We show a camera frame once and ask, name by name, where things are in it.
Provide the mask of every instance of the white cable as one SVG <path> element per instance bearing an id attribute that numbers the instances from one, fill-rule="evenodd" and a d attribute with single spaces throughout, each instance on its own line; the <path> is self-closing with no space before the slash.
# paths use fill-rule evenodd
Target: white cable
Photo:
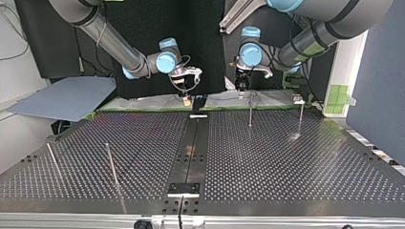
<path id="1" fill-rule="evenodd" d="M 175 84 L 175 82 L 173 82 L 172 77 L 169 76 L 169 79 L 170 79 L 170 82 L 173 84 L 173 86 L 174 86 L 177 90 L 179 90 L 179 91 L 181 91 L 181 92 L 184 92 L 184 93 L 188 93 L 188 92 L 190 92 L 190 91 L 193 91 L 193 90 L 196 89 L 197 86 L 199 86 L 199 84 L 200 84 L 200 83 L 196 83 L 196 84 L 194 84 L 194 86 L 193 86 L 192 88 L 190 88 L 190 89 L 181 89 L 181 88 L 179 88 L 179 87 Z"/>
<path id="2" fill-rule="evenodd" d="M 149 60 L 143 53 L 140 52 L 140 54 L 142 55 L 142 59 L 146 64 L 146 69 L 148 70 L 148 76 L 146 76 L 146 78 L 150 79 L 152 77 L 152 71 L 151 71 Z"/>
<path id="3" fill-rule="evenodd" d="M 13 9 L 11 6 L 7 5 L 7 4 L 4 3 L 4 2 L 0 2 L 0 7 L 5 7 L 6 9 L 9 9 L 9 10 L 14 14 L 14 16 L 18 19 L 18 22 L 19 22 L 20 25 L 21 25 L 20 16 L 18 15 L 18 12 L 17 12 L 15 9 Z M 10 26 L 11 26 L 12 29 L 18 34 L 18 36 L 20 36 L 21 39 L 23 39 L 25 42 L 27 42 L 27 36 L 26 36 L 26 34 L 24 33 L 24 31 L 20 32 L 20 31 L 14 26 L 14 24 L 10 21 L 10 19 L 7 17 L 7 15 L 6 15 L 2 10 L 0 10 L 0 14 L 1 14 L 2 17 L 10 24 Z"/>
<path id="4" fill-rule="evenodd" d="M 18 22 L 19 22 L 20 25 L 21 25 L 20 16 L 18 15 L 18 12 L 17 12 L 15 9 L 13 9 L 11 6 L 7 5 L 7 4 L 4 3 L 4 2 L 0 2 L 0 7 L 5 7 L 6 9 L 9 9 L 9 10 L 14 14 L 14 16 L 18 19 Z M 26 48 L 24 49 L 24 51 L 22 51 L 21 53 L 19 53 L 19 54 L 17 54 L 17 55 L 11 56 L 11 57 L 0 58 L 0 61 L 10 60 L 10 59 L 14 59 L 14 58 L 17 58 L 17 57 L 19 57 L 19 56 L 22 56 L 23 54 L 25 54 L 25 53 L 28 51 L 28 49 L 29 49 L 29 47 L 30 47 L 30 44 L 29 44 L 28 41 L 27 41 L 27 35 L 24 33 L 24 30 L 22 30 L 22 29 L 21 29 L 21 32 L 20 32 L 20 31 L 14 26 L 14 24 L 10 21 L 10 19 L 7 17 L 7 15 L 6 15 L 2 10 L 0 10 L 0 15 L 10 24 L 10 26 L 11 26 L 12 29 L 18 34 L 18 36 L 21 37 L 21 39 L 23 39 L 23 40 L 27 43 L 27 46 L 26 46 Z"/>
<path id="5" fill-rule="evenodd" d="M 104 21 L 104 26 L 103 26 L 102 31 L 99 34 L 98 39 L 96 41 L 96 46 L 97 47 L 100 45 L 101 38 L 104 35 L 106 29 L 107 29 L 107 20 Z"/>

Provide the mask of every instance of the metal bracket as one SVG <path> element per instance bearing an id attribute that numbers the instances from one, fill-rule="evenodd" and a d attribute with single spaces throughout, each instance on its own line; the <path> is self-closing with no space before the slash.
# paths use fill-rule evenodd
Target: metal bracket
<path id="1" fill-rule="evenodd" d="M 270 67 L 263 66 L 263 65 L 258 65 L 254 68 L 248 67 L 244 64 L 241 64 L 239 59 L 237 59 L 235 63 L 230 63 L 229 66 L 236 67 L 240 70 L 245 70 L 245 71 L 263 72 L 266 79 L 269 79 L 273 76 L 273 72 L 271 71 Z"/>
<path id="2" fill-rule="evenodd" d="M 181 77 L 181 76 L 185 76 L 185 75 L 189 75 L 189 74 L 194 74 L 194 83 L 195 84 L 199 84 L 201 81 L 201 74 L 203 73 L 203 71 L 199 68 L 195 68 L 195 67 L 180 67 L 175 69 L 173 72 L 171 72 L 169 74 L 169 77 L 172 78 L 177 78 L 177 77 Z"/>
<path id="3" fill-rule="evenodd" d="M 199 183 L 171 183 L 169 198 L 199 198 L 200 197 L 200 184 Z"/>
<path id="4" fill-rule="evenodd" d="M 260 7 L 265 0 L 238 0 L 220 23 L 220 33 L 231 34 L 247 17 Z"/>

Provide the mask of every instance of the green tape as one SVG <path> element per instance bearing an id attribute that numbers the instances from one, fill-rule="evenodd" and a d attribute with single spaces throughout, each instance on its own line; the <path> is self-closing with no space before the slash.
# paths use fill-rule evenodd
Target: green tape
<path id="1" fill-rule="evenodd" d="M 303 53 L 307 55 L 315 55 L 320 52 L 323 52 L 324 50 L 325 50 L 324 47 L 315 42 L 312 45 L 310 45 L 306 50 L 304 50 Z M 298 55 L 297 57 L 295 57 L 295 61 L 305 61 L 307 59 L 308 58 L 303 55 Z"/>
<path id="2" fill-rule="evenodd" d="M 348 92 L 349 86 L 347 85 L 331 85 L 325 113 L 337 115 L 342 114 L 348 103 Z"/>

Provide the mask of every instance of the vertical metal rod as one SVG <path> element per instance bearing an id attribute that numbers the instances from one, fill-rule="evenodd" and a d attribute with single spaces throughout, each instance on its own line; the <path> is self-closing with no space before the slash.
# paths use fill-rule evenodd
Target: vertical metal rod
<path id="1" fill-rule="evenodd" d="M 303 114 L 304 114 L 304 103 L 301 105 L 301 114 L 300 114 L 300 123 L 302 122 L 302 120 L 303 120 Z"/>
<path id="2" fill-rule="evenodd" d="M 302 121 L 303 121 L 304 106 L 305 106 L 305 103 L 303 103 L 303 104 L 301 105 L 300 124 L 299 124 L 299 126 L 298 126 L 298 135 L 301 134 L 301 124 L 302 124 Z"/>
<path id="3" fill-rule="evenodd" d="M 105 143 L 105 149 L 107 150 L 108 158 L 110 159 L 111 170 L 113 171 L 114 180 L 116 181 L 116 185 L 119 185 L 116 173 L 116 166 L 113 161 L 113 155 L 111 154 L 110 144 Z"/>
<path id="4" fill-rule="evenodd" d="M 48 143 L 47 143 L 47 147 L 48 147 L 48 150 L 49 150 L 49 152 L 50 152 L 50 154 L 51 154 L 53 163 L 57 164 L 56 157 L 54 157 L 54 153 L 53 153 L 53 149 L 52 149 L 51 143 L 48 142 Z"/>
<path id="5" fill-rule="evenodd" d="M 253 126 L 253 123 L 252 123 L 252 118 L 253 118 L 253 94 L 250 95 L 249 108 L 250 108 L 249 127 L 251 127 L 251 126 Z"/>

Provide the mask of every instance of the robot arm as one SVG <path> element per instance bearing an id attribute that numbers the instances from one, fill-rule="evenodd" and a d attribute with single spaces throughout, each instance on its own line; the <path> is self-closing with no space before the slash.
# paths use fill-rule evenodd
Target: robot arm
<path id="1" fill-rule="evenodd" d="M 251 13 L 261 6 L 281 12 L 303 15 L 310 26 L 294 37 L 281 50 L 260 44 L 260 30 L 247 27 L 242 32 L 237 76 L 246 77 L 246 69 L 263 71 L 268 76 L 270 65 L 288 71 L 297 64 L 327 50 L 339 40 L 351 39 L 381 20 L 394 0 L 238 0 L 220 23 L 221 32 L 232 33 Z"/>
<path id="2" fill-rule="evenodd" d="M 186 67 L 182 62 L 178 44 L 174 38 L 162 40 L 160 52 L 145 56 L 134 49 L 99 13 L 102 0 L 50 0 L 54 9 L 67 22 L 81 28 L 97 45 L 118 61 L 129 79 L 150 76 L 153 73 L 168 74 L 174 87 L 180 91 L 185 105 L 190 105 L 189 92 L 200 83 L 202 71 Z M 194 75 L 195 86 L 186 88 L 185 77 Z"/>

